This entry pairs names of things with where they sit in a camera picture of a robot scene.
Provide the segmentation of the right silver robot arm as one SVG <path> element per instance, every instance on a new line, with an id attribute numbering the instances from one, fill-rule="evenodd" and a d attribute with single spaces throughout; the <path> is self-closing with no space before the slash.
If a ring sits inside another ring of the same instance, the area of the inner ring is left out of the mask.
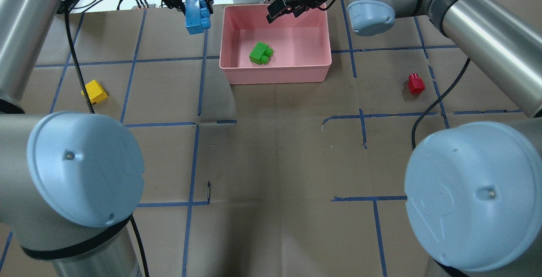
<path id="1" fill-rule="evenodd" d="M 325 10 L 327 0 L 273 0 L 267 20 Z M 541 32 L 495 0 L 350 0 L 358 36 L 423 15 L 466 61 L 412 125 L 405 169 L 409 225 L 430 258 L 427 277 L 541 275 Z M 457 123 L 418 140 L 422 119 L 475 65 L 523 113 L 458 111 Z"/>

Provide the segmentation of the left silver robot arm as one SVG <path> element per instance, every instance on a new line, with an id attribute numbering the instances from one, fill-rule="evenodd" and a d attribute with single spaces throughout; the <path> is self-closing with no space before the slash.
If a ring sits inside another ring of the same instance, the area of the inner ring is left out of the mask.
<path id="1" fill-rule="evenodd" d="M 144 195 L 144 159 L 124 124 L 150 11 L 138 15 L 119 116 L 26 114 L 20 101 L 62 0 L 1 0 L 1 222 L 62 277 L 142 277 L 128 228 Z"/>

